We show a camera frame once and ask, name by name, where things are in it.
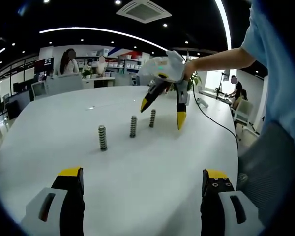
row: long hair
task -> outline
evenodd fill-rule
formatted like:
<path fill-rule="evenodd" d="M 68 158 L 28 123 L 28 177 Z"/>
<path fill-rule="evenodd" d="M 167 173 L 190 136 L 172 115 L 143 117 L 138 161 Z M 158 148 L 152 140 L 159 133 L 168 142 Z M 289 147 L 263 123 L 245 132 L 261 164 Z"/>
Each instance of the long hair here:
<path fill-rule="evenodd" d="M 248 98 L 247 98 L 247 91 L 246 91 L 246 90 L 243 89 L 243 90 L 241 91 L 241 96 L 244 97 L 244 100 L 248 101 Z"/>
<path fill-rule="evenodd" d="M 68 55 L 70 51 L 74 51 L 74 49 L 73 48 L 69 48 L 67 51 L 65 51 L 62 54 L 61 63 L 60 63 L 60 73 L 61 74 L 64 73 L 65 67 L 68 65 L 69 61 L 71 60 L 69 58 L 69 55 Z"/>

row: light blue sleeve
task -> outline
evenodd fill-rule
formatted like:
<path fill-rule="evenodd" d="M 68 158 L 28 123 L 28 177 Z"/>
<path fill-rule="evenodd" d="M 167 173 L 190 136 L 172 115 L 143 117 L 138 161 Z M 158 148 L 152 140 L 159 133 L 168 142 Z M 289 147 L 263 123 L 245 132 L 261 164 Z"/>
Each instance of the light blue sleeve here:
<path fill-rule="evenodd" d="M 254 9 L 251 8 L 249 18 L 250 26 L 247 29 L 246 36 L 241 47 L 253 58 L 263 64 L 265 62 L 265 49 L 255 17 L 256 15 L 254 14 Z"/>

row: yellow tip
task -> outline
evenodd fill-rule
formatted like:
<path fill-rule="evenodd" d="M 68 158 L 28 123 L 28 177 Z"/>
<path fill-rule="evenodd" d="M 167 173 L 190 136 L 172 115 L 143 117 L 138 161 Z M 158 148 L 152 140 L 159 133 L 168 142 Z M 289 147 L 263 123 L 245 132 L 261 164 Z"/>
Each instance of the yellow tip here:
<path fill-rule="evenodd" d="M 178 130 L 181 129 L 185 119 L 186 119 L 187 113 L 186 112 L 177 112 L 177 126 Z"/>
<path fill-rule="evenodd" d="M 144 106 L 146 105 L 148 101 L 144 98 L 141 104 L 141 112 L 143 111 Z"/>

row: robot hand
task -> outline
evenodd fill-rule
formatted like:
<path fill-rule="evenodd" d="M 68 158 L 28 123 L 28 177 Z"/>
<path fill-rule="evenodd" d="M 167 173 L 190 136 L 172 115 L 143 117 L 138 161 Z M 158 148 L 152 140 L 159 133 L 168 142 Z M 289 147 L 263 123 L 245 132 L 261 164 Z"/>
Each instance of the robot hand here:
<path fill-rule="evenodd" d="M 147 109 L 171 83 L 174 83 L 177 93 L 177 127 L 179 130 L 186 119 L 186 103 L 189 99 L 188 81 L 183 80 L 183 58 L 175 51 L 167 51 L 166 54 L 168 57 L 153 58 L 141 69 L 144 73 L 155 77 L 155 83 L 142 101 L 141 112 Z"/>

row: ceiling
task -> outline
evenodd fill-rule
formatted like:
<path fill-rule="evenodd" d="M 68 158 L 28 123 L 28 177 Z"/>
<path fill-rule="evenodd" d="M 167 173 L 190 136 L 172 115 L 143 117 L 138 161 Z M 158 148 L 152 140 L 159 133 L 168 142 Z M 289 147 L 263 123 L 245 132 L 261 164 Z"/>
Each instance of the ceiling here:
<path fill-rule="evenodd" d="M 72 44 L 109 45 L 138 51 L 165 52 L 137 39 L 92 30 L 62 30 L 39 34 L 41 30 L 60 27 L 94 27 L 115 30 L 156 43 L 164 48 L 192 48 L 190 55 L 209 55 L 227 49 L 222 18 L 214 0 L 153 0 L 172 14 L 172 17 L 143 24 L 117 15 L 116 12 L 131 0 L 14 0 L 0 1 L 0 69 L 26 55 L 38 53 L 39 48 Z M 249 26 L 249 7 L 244 0 L 222 0 L 232 39 L 232 48 L 239 47 Z M 264 77 L 267 69 L 254 63 L 245 71 Z"/>

